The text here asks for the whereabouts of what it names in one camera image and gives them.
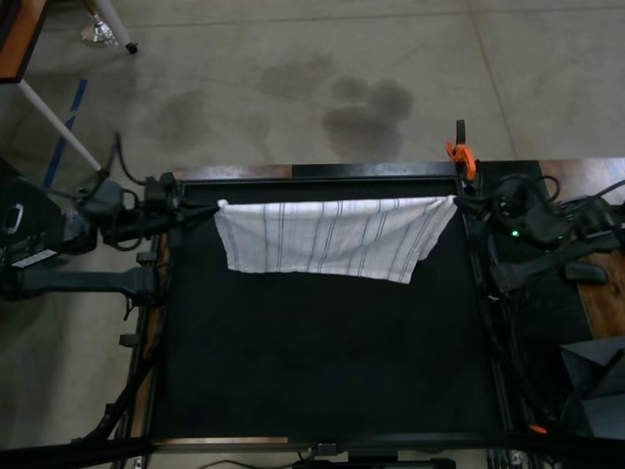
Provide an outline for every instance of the striped towel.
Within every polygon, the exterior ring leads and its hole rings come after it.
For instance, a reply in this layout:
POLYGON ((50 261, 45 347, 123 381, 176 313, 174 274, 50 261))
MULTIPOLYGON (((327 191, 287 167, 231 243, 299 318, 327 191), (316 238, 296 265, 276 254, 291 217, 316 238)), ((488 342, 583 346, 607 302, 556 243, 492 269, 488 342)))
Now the striped towel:
POLYGON ((453 196, 229 205, 215 222, 228 267, 409 283, 456 211, 453 196))

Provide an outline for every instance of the floor stain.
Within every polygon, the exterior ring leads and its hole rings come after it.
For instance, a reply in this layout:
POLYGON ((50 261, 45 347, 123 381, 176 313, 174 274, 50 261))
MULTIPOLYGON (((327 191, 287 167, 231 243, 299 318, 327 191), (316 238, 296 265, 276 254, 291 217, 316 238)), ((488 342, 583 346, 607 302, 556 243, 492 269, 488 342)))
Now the floor stain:
POLYGON ((372 87, 355 77, 339 78, 332 85, 337 101, 349 106, 329 110, 321 121, 330 147, 352 162, 388 161, 399 156, 403 138, 399 122, 410 117, 412 94, 394 80, 372 87))
POLYGON ((271 117, 267 113, 255 112, 241 115, 236 118, 236 124, 250 144, 263 156, 265 164, 276 162, 268 142, 271 132, 271 117))
POLYGON ((206 93, 200 90, 174 95, 149 120, 150 134, 164 149, 172 152, 172 157, 176 151, 193 149, 212 139, 211 127, 203 115, 207 108, 205 101, 206 93))
POLYGON ((358 103, 369 95, 369 84, 364 78, 343 76, 332 84, 332 96, 338 102, 358 103))
POLYGON ((330 55, 316 55, 307 61, 289 62, 266 68, 258 85, 261 93, 293 100, 309 96, 336 73, 330 55))

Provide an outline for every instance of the label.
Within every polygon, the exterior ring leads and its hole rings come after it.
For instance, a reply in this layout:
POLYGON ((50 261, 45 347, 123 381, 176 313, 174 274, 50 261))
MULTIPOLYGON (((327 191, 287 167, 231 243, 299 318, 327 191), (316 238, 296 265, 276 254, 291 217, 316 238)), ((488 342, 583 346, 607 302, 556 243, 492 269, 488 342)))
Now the label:
POLYGON ((30 257, 26 257, 25 259, 17 261, 16 263, 12 264, 12 266, 24 268, 24 267, 32 266, 33 264, 41 262, 44 259, 49 259, 52 256, 56 256, 56 255, 57 255, 57 251, 53 251, 52 249, 46 249, 45 251, 38 252, 37 254, 33 254, 30 257))

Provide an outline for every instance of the black table surface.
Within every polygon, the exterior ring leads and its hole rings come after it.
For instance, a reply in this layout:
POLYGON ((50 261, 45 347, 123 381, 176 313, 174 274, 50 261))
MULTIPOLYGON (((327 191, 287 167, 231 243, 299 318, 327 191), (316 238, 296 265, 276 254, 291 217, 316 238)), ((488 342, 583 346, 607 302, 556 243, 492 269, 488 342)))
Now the black table surface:
MULTIPOLYGON (((495 177, 511 170, 539 171, 526 163, 489 171, 495 177)), ((194 199, 230 203, 450 193, 455 183, 444 180, 187 187, 194 199)), ((501 240, 504 251, 507 242, 501 240)), ((501 434, 459 213, 409 285, 232 272, 213 221, 194 230, 174 259, 150 424, 154 438, 501 434)), ((575 325, 539 342, 545 346, 539 352, 548 349, 558 366, 558 344, 587 337, 589 329, 576 292, 558 279, 546 284, 568 295, 566 321, 572 315, 575 325)), ((537 294, 536 315, 553 308, 537 294)))

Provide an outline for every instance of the orange clamp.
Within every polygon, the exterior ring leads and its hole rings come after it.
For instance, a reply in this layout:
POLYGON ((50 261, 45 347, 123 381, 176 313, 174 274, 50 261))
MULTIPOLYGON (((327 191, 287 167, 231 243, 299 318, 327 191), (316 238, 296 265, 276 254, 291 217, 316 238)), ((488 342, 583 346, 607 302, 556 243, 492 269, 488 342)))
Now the orange clamp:
POLYGON ((465 121, 456 121, 456 146, 451 145, 451 142, 447 142, 447 154, 454 163, 465 163, 467 167, 467 180, 472 181, 476 178, 478 168, 476 166, 476 159, 473 157, 473 152, 466 145, 466 133, 465 133, 465 121))

